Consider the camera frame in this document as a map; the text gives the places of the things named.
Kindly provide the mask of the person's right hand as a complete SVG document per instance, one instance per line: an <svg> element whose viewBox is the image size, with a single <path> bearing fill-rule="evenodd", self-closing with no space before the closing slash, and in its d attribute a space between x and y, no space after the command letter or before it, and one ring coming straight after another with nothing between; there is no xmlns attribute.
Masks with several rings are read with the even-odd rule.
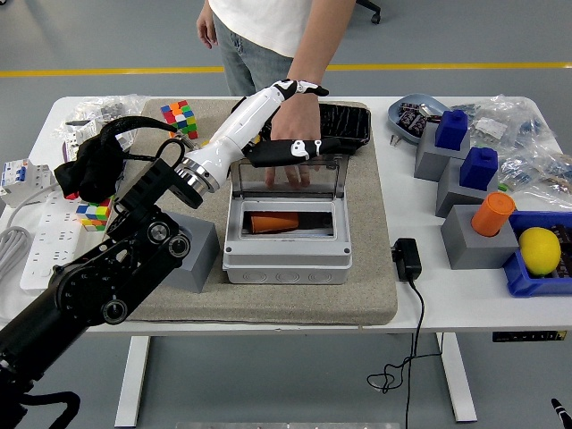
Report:
<svg viewBox="0 0 572 429"><path fill-rule="evenodd" d="M208 4L202 8L196 21L196 27L198 38L207 49L212 49L218 45L214 14Z"/></svg>

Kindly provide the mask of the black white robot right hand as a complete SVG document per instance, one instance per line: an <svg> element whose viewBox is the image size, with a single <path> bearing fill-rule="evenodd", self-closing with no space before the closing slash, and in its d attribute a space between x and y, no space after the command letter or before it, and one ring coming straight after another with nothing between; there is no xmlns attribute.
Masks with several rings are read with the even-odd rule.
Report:
<svg viewBox="0 0 572 429"><path fill-rule="evenodd" d="M570 428L572 426L572 417L566 411L566 409L562 406L562 404L555 398L551 399L551 404L554 408L554 411L558 415L561 423L563 424L564 428Z"/></svg>

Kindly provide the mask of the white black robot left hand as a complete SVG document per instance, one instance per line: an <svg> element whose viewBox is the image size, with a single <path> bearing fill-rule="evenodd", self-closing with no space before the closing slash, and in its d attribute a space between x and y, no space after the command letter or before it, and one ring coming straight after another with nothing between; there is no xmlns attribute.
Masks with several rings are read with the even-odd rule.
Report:
<svg viewBox="0 0 572 429"><path fill-rule="evenodd" d="M255 167L274 167L337 152L341 146L337 138L254 141L281 103L298 93L326 96L329 91L303 80L280 80L244 98L207 144L183 157L177 174L185 181L201 180L216 189L226 180L231 164L243 158Z"/></svg>

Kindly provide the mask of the person's left hand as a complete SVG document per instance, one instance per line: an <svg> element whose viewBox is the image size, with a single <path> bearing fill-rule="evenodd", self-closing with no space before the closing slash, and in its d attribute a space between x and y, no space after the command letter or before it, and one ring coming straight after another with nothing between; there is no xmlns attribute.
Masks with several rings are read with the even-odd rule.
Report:
<svg viewBox="0 0 572 429"><path fill-rule="evenodd" d="M297 94L282 103L272 119L271 140L321 139L320 110L317 96ZM295 189L310 184L311 174L305 165L284 167L288 183ZM265 185L272 188L276 170L265 168Z"/></svg>

